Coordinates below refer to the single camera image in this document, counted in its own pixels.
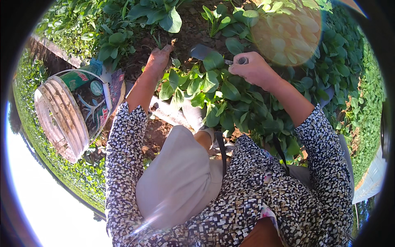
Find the bucket handle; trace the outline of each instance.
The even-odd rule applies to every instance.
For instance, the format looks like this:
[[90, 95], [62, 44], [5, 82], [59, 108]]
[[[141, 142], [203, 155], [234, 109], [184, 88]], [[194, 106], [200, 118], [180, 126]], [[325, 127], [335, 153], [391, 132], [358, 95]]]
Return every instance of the bucket handle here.
[[98, 75], [96, 75], [96, 74], [94, 74], [94, 73], [92, 73], [92, 72], [90, 72], [90, 71], [87, 71], [87, 70], [81, 70], [81, 69], [68, 69], [68, 70], [63, 70], [63, 71], [61, 71], [61, 72], [58, 72], [58, 73], [56, 73], [56, 74], [54, 74], [54, 75], [51, 75], [50, 77], [48, 77], [48, 80], [49, 80], [49, 79], [52, 79], [54, 76], [56, 76], [56, 75], [58, 75], [58, 74], [61, 74], [61, 73], [64, 73], [64, 72], [68, 72], [68, 71], [75, 71], [75, 70], [82, 71], [82, 72], [88, 73], [88, 74], [90, 74], [90, 75], [93, 75], [94, 77], [96, 77], [96, 78], [98, 78], [99, 80], [101, 80], [102, 82], [104, 82], [104, 83], [103, 83], [103, 90], [104, 90], [105, 103], [106, 103], [106, 105], [107, 105], [107, 108], [108, 108], [109, 112], [111, 112], [111, 110], [113, 109], [113, 104], [112, 104], [112, 102], [111, 102], [110, 88], [108, 87], [108, 83], [109, 83], [109, 82], [106, 81], [106, 80], [104, 80], [102, 77], [100, 77], [100, 76], [98, 76]]

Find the left hand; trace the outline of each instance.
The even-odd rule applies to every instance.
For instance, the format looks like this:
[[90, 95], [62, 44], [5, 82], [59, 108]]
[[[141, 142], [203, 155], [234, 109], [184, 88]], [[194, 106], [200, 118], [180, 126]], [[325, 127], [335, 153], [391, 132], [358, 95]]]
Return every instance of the left hand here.
[[162, 79], [164, 70], [169, 62], [170, 53], [173, 49], [171, 45], [166, 45], [162, 50], [155, 48], [148, 58], [144, 73], [149, 73], [154, 76], [154, 78], [158, 78], [157, 81]]

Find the trowel handle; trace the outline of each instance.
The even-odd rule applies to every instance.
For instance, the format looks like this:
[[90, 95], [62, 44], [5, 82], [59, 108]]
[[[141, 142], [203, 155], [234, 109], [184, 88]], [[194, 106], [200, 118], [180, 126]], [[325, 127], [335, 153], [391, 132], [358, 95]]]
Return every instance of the trowel handle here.
[[238, 64], [247, 64], [248, 63], [248, 58], [242, 57], [237, 61]]

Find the leg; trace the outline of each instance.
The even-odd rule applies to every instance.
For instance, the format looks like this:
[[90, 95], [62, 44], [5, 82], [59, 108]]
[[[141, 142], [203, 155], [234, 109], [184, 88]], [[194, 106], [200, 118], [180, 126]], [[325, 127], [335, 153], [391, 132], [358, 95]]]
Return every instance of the leg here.
[[211, 141], [211, 136], [208, 132], [206, 131], [198, 131], [196, 134], [194, 134], [194, 139], [202, 146], [204, 147], [207, 152], [210, 150], [210, 147], [212, 145]]

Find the hand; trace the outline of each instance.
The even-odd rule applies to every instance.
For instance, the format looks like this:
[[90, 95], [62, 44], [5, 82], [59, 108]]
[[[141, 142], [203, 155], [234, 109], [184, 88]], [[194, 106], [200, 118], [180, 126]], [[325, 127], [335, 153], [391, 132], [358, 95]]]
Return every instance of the hand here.
[[[248, 59], [248, 64], [237, 63], [242, 57]], [[248, 83], [257, 85], [267, 92], [282, 81], [282, 78], [255, 51], [237, 54], [233, 58], [233, 65], [229, 67], [229, 72], [243, 77]]]
[[172, 51], [173, 46], [171, 45], [166, 45], [162, 50], [155, 48], [148, 58], [144, 72], [154, 76], [154, 78], [158, 78], [158, 82], [163, 77], [164, 70], [169, 62], [169, 56]]

